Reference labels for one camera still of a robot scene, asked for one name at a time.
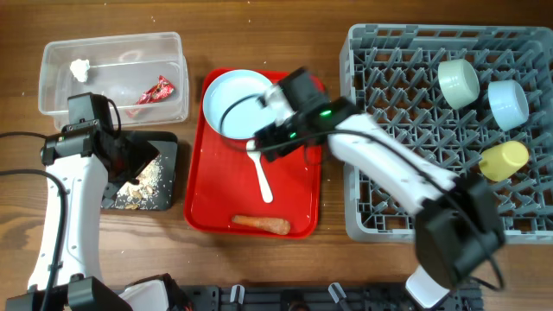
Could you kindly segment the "red snack wrapper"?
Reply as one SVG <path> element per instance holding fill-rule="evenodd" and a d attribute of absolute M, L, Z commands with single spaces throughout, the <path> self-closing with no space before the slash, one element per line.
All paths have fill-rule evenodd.
<path fill-rule="evenodd" d="M 164 76 L 160 75 L 157 83 L 140 96 L 137 102 L 133 105 L 133 108 L 126 112 L 126 115 L 130 118 L 134 118 L 143 110 L 143 108 L 139 108 L 139 105 L 160 102 L 165 98 L 168 98 L 174 92 L 175 86 Z"/>

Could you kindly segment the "white tissue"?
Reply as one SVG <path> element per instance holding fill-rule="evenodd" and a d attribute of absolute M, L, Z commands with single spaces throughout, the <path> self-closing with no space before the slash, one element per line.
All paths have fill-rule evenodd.
<path fill-rule="evenodd" d="M 90 61 L 77 59 L 71 62 L 70 71 L 74 78 L 80 83 L 85 83 L 88 80 L 88 71 L 90 69 Z"/>

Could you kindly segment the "light blue plate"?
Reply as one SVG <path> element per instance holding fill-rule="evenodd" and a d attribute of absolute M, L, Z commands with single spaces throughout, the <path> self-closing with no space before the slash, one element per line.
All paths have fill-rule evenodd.
<path fill-rule="evenodd" d="M 223 134 L 231 139 L 250 139 L 255 132 L 275 121 L 275 113 L 263 107 L 257 98 L 272 83 L 261 73 L 251 70 L 231 70 L 209 84 L 203 98 L 203 113 L 208 124 L 220 133 L 220 119 L 224 112 L 242 98 L 226 115 Z"/>

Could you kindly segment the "rice and peanut leftovers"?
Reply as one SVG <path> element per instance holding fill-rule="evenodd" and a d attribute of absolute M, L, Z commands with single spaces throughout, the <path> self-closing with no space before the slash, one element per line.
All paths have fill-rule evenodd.
<path fill-rule="evenodd" d="M 125 183 L 117 193 L 118 210 L 160 210 L 162 207 L 162 160 L 156 158 L 137 177 L 137 184 Z"/>

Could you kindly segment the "white plastic spoon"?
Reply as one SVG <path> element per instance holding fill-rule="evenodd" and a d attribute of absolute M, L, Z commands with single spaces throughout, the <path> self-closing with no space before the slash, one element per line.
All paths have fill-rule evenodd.
<path fill-rule="evenodd" d="M 265 203 L 271 203 L 273 201 L 273 194 L 261 164 L 261 153 L 256 151 L 256 142 L 253 139 L 246 143 L 246 154 L 250 157 L 256 169 L 258 184 L 263 201 Z"/>

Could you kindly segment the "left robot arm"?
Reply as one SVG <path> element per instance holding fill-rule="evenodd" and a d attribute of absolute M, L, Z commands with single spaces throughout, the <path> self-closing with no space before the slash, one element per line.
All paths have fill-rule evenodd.
<path fill-rule="evenodd" d="M 169 310 L 170 282 L 154 276 L 117 294 L 102 282 L 99 218 L 119 189 L 135 182 L 161 151 L 176 155 L 165 131 L 122 130 L 114 102 L 91 92 L 67 100 L 69 123 L 41 148 L 48 202 L 40 254 L 26 294 L 8 310 Z"/>

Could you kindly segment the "yellow plastic cup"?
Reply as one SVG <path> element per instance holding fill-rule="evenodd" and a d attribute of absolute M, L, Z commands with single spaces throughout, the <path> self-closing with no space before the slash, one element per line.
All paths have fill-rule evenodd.
<path fill-rule="evenodd" d="M 530 159 L 526 146 L 508 141 L 481 153 L 480 172 L 489 180 L 503 181 L 518 172 Z"/>

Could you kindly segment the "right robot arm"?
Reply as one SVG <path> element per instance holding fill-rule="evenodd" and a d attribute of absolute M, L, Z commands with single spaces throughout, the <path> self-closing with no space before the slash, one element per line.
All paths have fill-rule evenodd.
<path fill-rule="evenodd" d="M 405 288 L 422 308 L 435 308 L 484 262 L 500 291 L 505 281 L 493 253 L 506 241 L 493 192 L 476 174 L 458 175 L 428 162 L 386 133 L 349 98 L 330 99 L 301 67 L 257 95 L 274 121 L 255 134 L 274 161 L 308 143 L 326 143 L 414 219 L 416 271 Z"/>

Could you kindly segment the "mint green bowl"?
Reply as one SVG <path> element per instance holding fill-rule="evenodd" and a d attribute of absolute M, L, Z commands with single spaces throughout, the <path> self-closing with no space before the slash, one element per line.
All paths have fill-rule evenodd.
<path fill-rule="evenodd" d="M 452 109 L 459 110 L 479 97 L 478 76 L 467 60 L 441 62 L 437 73 L 442 95 Z"/>

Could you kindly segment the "light blue bowl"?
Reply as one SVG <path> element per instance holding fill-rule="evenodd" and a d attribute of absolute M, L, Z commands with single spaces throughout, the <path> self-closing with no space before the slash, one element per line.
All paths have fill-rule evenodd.
<path fill-rule="evenodd" d="M 487 94 L 493 117 L 503 131 L 519 127 L 528 120 L 528 101 L 516 80 L 491 82 Z"/>

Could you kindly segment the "orange carrot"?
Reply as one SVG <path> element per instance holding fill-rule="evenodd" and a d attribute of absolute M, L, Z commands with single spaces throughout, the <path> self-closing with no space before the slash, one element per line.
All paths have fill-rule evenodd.
<path fill-rule="evenodd" d="M 288 235 L 291 229 L 288 220 L 279 218 L 236 215 L 232 218 L 232 222 L 281 236 Z"/>

